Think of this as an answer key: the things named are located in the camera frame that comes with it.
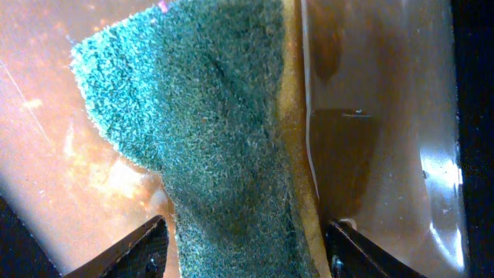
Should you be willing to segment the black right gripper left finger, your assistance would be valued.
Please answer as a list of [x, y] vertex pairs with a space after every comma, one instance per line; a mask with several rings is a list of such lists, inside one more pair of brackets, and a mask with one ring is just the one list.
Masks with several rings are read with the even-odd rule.
[[165, 217], [156, 215], [64, 278], [162, 278], [168, 245]]

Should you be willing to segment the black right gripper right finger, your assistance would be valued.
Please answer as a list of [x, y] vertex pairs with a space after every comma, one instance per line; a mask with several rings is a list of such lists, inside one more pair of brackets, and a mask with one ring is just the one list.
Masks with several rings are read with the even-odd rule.
[[325, 247], [335, 278], [425, 278], [343, 222], [327, 223]]

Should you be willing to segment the green yellow sponge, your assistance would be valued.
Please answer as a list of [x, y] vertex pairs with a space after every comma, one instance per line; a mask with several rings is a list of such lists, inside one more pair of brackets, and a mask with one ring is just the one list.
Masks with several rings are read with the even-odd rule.
[[174, 1], [71, 51], [100, 135], [161, 175], [183, 277], [328, 277], [299, 4]]

